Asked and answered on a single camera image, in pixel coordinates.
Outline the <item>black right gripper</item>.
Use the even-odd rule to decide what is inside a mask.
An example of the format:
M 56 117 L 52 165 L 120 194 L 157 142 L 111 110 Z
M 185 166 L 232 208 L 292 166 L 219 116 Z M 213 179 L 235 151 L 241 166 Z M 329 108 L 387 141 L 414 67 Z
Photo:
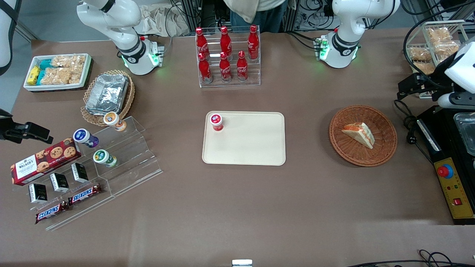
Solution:
M 44 142 L 46 144 L 52 144 L 54 138 L 50 136 L 50 130 L 35 123 L 27 122 L 22 125 L 16 125 L 12 119 L 13 115 L 9 112 L 0 109 L 0 139 L 10 142 L 17 142 L 21 144 L 24 139 L 34 139 Z M 15 129 L 17 138 L 7 136 L 7 132 L 11 129 Z

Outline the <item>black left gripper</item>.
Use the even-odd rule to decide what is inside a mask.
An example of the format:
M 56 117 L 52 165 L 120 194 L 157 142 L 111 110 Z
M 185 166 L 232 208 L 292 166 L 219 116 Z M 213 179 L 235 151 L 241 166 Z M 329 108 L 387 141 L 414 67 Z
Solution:
M 413 73 L 397 84 L 397 100 L 420 93 L 420 98 L 441 98 L 452 93 L 452 80 L 445 71 L 452 61 L 443 61 L 437 66 L 429 63 L 426 72 L 420 67 L 420 73 Z

